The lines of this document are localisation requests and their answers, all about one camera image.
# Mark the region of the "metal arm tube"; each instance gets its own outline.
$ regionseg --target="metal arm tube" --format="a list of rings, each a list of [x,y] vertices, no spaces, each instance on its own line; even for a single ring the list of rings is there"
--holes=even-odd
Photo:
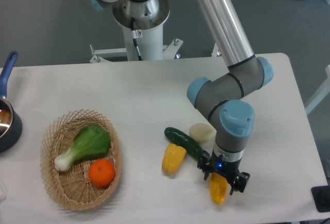
[[[198,0],[211,33],[227,66],[254,53],[230,0]]]

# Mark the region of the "blue pan handle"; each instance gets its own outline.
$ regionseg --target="blue pan handle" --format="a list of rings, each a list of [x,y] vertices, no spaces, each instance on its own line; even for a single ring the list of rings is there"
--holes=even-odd
[[[14,68],[16,59],[18,57],[18,53],[15,51],[12,51],[8,59],[5,63],[4,68],[2,69],[2,72],[0,74],[0,96],[1,97],[7,97],[7,83],[10,76],[10,73],[12,71],[12,68]]]

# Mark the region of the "orange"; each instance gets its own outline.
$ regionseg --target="orange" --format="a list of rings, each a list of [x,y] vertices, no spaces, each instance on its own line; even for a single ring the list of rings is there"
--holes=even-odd
[[[92,184],[96,186],[106,186],[114,179],[116,175],[113,164],[106,160],[100,159],[93,162],[88,168],[88,176]]]

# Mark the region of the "cucumber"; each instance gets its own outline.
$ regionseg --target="cucumber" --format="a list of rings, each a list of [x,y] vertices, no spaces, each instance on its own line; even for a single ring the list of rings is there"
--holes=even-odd
[[[172,143],[186,149],[187,153],[193,156],[196,160],[201,158],[204,150],[193,138],[184,132],[173,127],[167,127],[164,134]]]

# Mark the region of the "pan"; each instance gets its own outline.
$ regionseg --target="pan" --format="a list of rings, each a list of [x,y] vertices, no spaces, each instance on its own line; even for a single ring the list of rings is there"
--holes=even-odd
[[[22,134],[22,121],[7,98],[7,83],[18,53],[12,51],[0,74],[0,153],[11,148]]]

